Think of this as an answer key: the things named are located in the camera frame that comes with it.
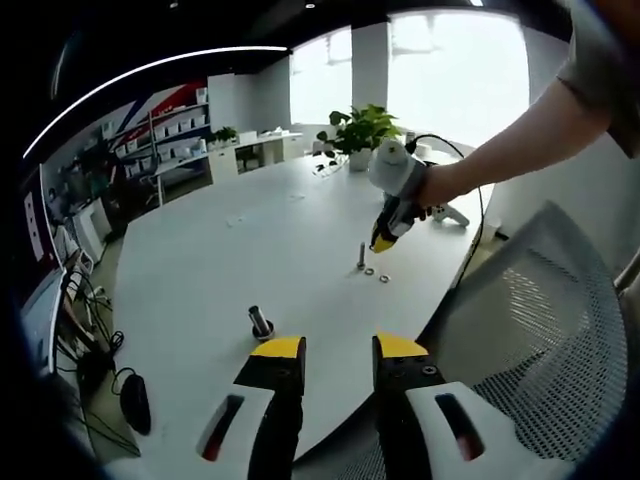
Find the shelf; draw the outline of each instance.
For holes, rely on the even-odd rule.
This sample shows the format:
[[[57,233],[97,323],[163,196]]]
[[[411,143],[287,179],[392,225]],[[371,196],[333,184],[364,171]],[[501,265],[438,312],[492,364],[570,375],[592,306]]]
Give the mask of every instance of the shelf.
[[[170,117],[172,115],[177,115],[179,113],[182,112],[188,112],[189,110],[194,110],[196,108],[201,108],[201,107],[207,107],[209,104],[208,103],[198,103],[196,105],[188,105],[186,107],[182,107],[182,108],[174,108],[173,110],[171,110],[170,112],[166,112],[166,113],[162,113],[156,117],[152,117],[151,121],[155,122],[156,120],[160,120],[161,118],[165,118],[165,117]],[[121,137],[123,135],[126,135],[129,132],[132,132],[133,130],[140,128],[140,127],[144,127],[145,125],[147,125],[149,123],[149,119],[148,118],[144,118],[140,123],[129,127],[129,128],[125,128],[123,131],[116,133],[113,137],[109,138],[108,141],[111,140],[115,140],[118,137]]]
[[[191,132],[193,132],[194,130],[202,130],[203,128],[208,128],[208,127],[209,127],[209,125],[210,125],[209,123],[205,123],[204,125],[202,125],[202,126],[200,126],[200,127],[192,128],[191,130],[187,130],[186,132],[178,132],[178,133],[174,133],[173,135],[167,135],[167,136],[166,136],[166,137],[164,137],[164,138],[157,139],[157,140],[156,140],[156,143],[157,143],[158,145],[160,145],[161,143],[165,143],[167,140],[170,140],[170,139],[172,139],[172,138],[174,138],[174,137],[179,137],[180,135],[184,135],[185,133],[191,133]]]
[[[155,122],[156,120],[160,120],[161,118],[170,117],[171,115],[177,115],[178,113],[188,112],[189,110],[193,110],[195,108],[200,108],[200,107],[206,107],[208,105],[209,105],[208,103],[198,103],[196,105],[189,105],[184,108],[174,108],[170,112],[163,113],[161,115],[158,115],[157,117],[152,117],[151,121]]]
[[[153,175],[154,176],[162,175],[163,173],[169,172],[175,168],[188,165],[191,162],[202,160],[203,158],[207,158],[208,156],[209,156],[209,152],[203,153],[201,155],[196,155],[195,157],[172,158],[171,160],[167,160],[166,162],[160,163],[160,165],[158,165],[158,168],[156,169]]]
[[[187,134],[189,134],[191,132],[195,132],[196,130],[202,130],[203,128],[208,128],[209,125],[210,125],[209,123],[205,123],[201,127],[195,127],[195,128],[192,128],[191,130],[187,130],[186,132],[178,132],[178,133],[174,133],[173,135],[167,135],[164,138],[156,140],[156,145],[161,145],[163,143],[166,143],[167,141],[171,140],[172,138],[179,137],[180,135],[187,135]],[[148,150],[150,148],[151,148],[151,143],[147,143],[147,144],[145,144],[144,147],[136,148],[133,152],[130,152],[130,153],[127,153],[126,155],[123,155],[120,159],[124,160],[125,158],[128,158],[131,155],[135,155],[136,153],[142,152],[143,150]]]

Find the bolt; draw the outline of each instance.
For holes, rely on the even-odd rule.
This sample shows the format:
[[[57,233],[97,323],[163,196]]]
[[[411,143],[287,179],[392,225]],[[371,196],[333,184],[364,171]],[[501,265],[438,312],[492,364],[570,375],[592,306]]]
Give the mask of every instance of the bolt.
[[[266,318],[264,318],[264,314],[262,313],[262,310],[260,310],[260,307],[254,305],[249,309],[249,319],[251,320],[251,323],[253,323],[253,326],[256,328],[256,332],[258,332],[259,336],[266,337],[267,335],[269,335],[269,332],[271,332],[271,328],[269,328],[267,320]]]
[[[364,242],[362,242],[360,244],[360,256],[358,257],[358,270],[364,270],[366,266],[364,263],[364,252],[365,252],[365,244]]]
[[[422,374],[423,375],[435,375],[436,373],[438,373],[438,369],[436,367],[432,367],[431,365],[427,365],[426,367],[422,368]]]

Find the human hand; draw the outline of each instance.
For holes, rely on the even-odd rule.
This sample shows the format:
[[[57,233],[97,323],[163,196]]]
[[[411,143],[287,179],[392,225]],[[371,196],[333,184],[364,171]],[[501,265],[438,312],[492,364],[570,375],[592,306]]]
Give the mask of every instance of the human hand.
[[[424,182],[418,193],[418,203],[422,208],[448,203],[466,193],[456,164],[434,165],[427,169]]]

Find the mesh chair back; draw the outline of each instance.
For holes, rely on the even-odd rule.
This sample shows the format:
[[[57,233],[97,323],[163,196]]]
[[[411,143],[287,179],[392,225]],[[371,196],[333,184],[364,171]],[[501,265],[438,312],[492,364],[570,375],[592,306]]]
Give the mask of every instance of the mesh chair back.
[[[473,385],[543,458],[580,460],[618,412],[627,350],[609,273],[547,204],[462,282],[428,337],[447,381]]]

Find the white flower pot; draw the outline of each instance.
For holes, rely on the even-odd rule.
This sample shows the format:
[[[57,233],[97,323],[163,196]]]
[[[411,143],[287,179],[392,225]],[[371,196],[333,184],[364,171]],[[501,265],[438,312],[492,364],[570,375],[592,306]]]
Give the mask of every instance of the white flower pot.
[[[349,170],[352,172],[366,172],[371,160],[371,150],[365,148],[349,155]]]

